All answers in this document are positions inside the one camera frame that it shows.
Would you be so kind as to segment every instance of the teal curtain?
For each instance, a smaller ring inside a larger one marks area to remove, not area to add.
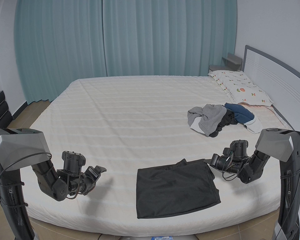
[[[76,79],[107,76],[101,1],[20,0],[14,28],[28,104],[54,100]]]
[[[207,76],[234,53],[236,0],[103,0],[108,76]]]
[[[27,102],[79,78],[207,76],[234,53],[237,0],[18,0],[16,61]]]

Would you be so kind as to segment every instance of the pillowcase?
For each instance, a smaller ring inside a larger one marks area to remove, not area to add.
[[[243,71],[217,70],[208,74],[222,87],[232,103],[271,106],[273,101]]]

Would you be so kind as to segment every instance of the black cloth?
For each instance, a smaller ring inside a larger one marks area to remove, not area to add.
[[[238,121],[234,117],[234,112],[231,111],[230,109],[227,109],[227,112],[223,116],[221,122],[218,124],[217,129],[213,133],[211,133],[209,136],[210,137],[218,136],[219,132],[222,131],[222,128],[225,126],[228,126],[230,124],[237,125]]]
[[[215,176],[203,160],[138,169],[137,218],[178,216],[220,203]]]

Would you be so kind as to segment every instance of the wall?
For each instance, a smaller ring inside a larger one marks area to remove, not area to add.
[[[16,4],[17,0],[0,0],[0,89],[12,115],[26,102],[14,48]]]
[[[257,48],[300,72],[300,1],[237,0],[235,55]]]

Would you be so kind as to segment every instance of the white bed sheet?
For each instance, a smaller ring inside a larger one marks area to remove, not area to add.
[[[250,184],[222,179],[212,169],[221,203],[186,215],[137,219],[138,168],[192,161],[221,154],[233,140],[259,134],[241,124],[223,128],[216,138],[191,130],[187,111],[194,106],[230,102],[212,77],[123,76],[79,79],[56,98],[31,126],[44,132],[52,162],[63,167],[64,150],[82,153],[86,166],[103,166],[96,188],[87,196],[57,202],[39,190],[31,167],[21,169],[29,216],[88,232],[118,236],[177,236],[231,226],[279,207],[279,161],[270,158],[262,177]],[[283,125],[271,110],[248,106],[264,128]]]

